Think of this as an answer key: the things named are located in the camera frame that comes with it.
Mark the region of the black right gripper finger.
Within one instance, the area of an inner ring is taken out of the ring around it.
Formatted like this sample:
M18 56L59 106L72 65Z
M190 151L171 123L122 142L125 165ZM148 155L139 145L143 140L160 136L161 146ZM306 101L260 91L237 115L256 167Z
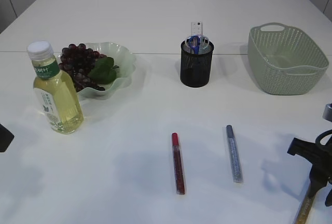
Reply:
M328 176L317 168L312 168L309 173L310 187L308 197L312 198L322 188L327 186Z

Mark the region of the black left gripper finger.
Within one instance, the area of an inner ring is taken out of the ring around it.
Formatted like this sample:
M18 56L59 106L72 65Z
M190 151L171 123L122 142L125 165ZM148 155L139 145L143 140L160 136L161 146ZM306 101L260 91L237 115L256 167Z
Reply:
M4 153L7 150L14 137L6 127L0 124L0 153Z

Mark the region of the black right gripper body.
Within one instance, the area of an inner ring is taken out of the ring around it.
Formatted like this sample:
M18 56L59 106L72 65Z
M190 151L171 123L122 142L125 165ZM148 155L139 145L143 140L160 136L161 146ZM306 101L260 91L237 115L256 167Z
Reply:
M320 134L314 143L293 138L287 153L301 156L312 164L309 174L312 182L331 184L331 130Z

